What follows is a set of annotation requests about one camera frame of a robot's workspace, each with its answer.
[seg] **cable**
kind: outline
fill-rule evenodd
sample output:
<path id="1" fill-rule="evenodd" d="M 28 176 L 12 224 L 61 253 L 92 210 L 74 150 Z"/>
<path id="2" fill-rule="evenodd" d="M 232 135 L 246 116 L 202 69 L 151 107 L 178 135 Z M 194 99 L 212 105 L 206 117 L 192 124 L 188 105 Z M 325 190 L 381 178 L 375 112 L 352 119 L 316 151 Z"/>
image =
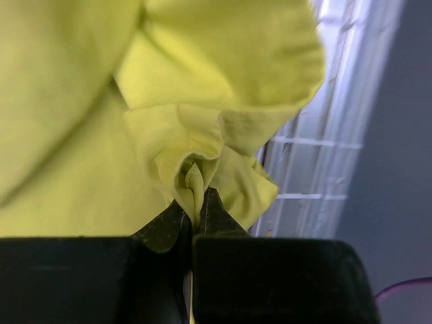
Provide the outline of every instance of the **cable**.
<path id="1" fill-rule="evenodd" d="M 429 286 L 429 285 L 432 286 L 432 277 L 416 278 L 416 279 L 401 281 L 395 283 L 394 285 L 391 285 L 390 287 L 383 289 L 378 294 L 376 294 L 375 302 L 376 303 L 383 302 L 385 299 L 387 299 L 394 293 L 399 292 L 400 290 L 405 290 L 411 287 Z"/>

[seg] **yellow cloth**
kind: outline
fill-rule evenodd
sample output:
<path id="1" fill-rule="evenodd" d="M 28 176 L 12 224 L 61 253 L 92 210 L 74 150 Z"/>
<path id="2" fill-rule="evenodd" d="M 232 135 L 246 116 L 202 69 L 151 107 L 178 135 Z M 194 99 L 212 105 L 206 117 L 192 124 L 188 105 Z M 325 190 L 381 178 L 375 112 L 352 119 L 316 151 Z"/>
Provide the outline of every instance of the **yellow cloth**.
<path id="1" fill-rule="evenodd" d="M 248 227 L 252 157 L 322 82 L 307 0 L 0 2 L 0 236 L 112 236 L 208 186 Z"/>

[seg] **wire rack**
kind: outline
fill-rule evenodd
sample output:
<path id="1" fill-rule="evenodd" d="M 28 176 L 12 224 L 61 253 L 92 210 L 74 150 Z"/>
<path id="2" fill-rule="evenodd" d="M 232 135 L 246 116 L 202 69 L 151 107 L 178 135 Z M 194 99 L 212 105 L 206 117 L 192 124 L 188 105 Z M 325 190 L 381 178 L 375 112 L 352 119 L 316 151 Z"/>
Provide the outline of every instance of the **wire rack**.
<path id="1" fill-rule="evenodd" d="M 315 98 L 257 153 L 279 186 L 250 229 L 334 236 L 404 0 L 312 0 L 327 72 Z"/>

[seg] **gray floor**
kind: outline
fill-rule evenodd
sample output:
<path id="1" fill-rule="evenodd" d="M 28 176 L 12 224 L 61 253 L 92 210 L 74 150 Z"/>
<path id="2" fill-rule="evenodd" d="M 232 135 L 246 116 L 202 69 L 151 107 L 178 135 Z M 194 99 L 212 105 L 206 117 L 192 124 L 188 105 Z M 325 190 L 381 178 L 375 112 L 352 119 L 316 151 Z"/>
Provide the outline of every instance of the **gray floor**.
<path id="1" fill-rule="evenodd" d="M 432 276 L 432 3 L 408 0 L 337 238 L 375 292 Z M 381 305 L 384 324 L 432 323 L 432 286 Z"/>

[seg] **yellow shirt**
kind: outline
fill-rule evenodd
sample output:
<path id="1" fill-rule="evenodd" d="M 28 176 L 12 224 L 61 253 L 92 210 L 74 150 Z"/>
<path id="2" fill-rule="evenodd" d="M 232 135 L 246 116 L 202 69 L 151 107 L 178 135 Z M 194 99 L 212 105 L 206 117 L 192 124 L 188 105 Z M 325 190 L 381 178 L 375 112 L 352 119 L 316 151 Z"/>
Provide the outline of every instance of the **yellow shirt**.
<path id="1" fill-rule="evenodd" d="M 116 236 L 208 186 L 245 228 L 253 157 L 323 80 L 307 0 L 0 2 L 0 236 Z"/>

